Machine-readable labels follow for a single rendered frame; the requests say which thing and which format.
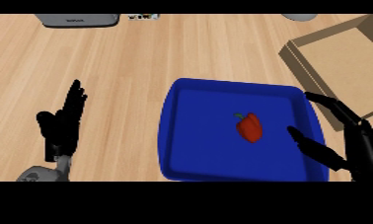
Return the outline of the grey flat appliance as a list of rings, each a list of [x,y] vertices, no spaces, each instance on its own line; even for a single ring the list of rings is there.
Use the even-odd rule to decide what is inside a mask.
[[[117,14],[36,14],[48,28],[101,28],[117,24]]]

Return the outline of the small multicoloured object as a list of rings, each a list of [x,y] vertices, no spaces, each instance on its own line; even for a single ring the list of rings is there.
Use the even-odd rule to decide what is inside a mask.
[[[160,14],[126,14],[128,20],[144,21],[159,20]]]

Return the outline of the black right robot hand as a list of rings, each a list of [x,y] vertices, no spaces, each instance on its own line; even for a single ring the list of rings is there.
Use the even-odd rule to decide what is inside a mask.
[[[373,125],[335,98],[310,92],[304,96],[330,110],[343,125],[344,158],[288,126],[300,152],[334,171],[346,170],[355,182],[373,183]]]

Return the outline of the open cardboard box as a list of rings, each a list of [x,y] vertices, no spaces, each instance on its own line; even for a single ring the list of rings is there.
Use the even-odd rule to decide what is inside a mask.
[[[279,57],[304,91],[341,100],[373,124],[373,14],[290,39]]]

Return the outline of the pale grey round object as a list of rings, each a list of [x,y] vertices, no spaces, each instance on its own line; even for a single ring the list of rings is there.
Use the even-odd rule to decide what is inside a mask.
[[[281,14],[288,20],[296,22],[306,22],[312,20],[316,14]]]

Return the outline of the red bell pepper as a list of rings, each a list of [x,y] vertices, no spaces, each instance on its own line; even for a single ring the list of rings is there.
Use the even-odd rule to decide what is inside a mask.
[[[262,137],[262,124],[257,116],[250,112],[246,115],[235,113],[234,116],[240,119],[235,123],[238,135],[248,143],[254,143]]]

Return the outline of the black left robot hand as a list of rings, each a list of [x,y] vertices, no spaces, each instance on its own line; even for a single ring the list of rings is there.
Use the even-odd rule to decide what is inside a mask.
[[[75,152],[85,99],[79,81],[73,80],[61,108],[54,113],[36,113],[36,123],[45,139],[46,162],[54,162],[61,155],[70,157]]]

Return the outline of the blue plastic tray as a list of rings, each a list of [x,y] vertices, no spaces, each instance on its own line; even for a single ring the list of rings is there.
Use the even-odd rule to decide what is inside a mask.
[[[235,113],[257,116],[262,137],[248,143]],[[163,176],[179,181],[324,182],[327,167],[303,155],[293,126],[322,141],[316,116],[293,86],[178,79],[167,92],[157,151]]]

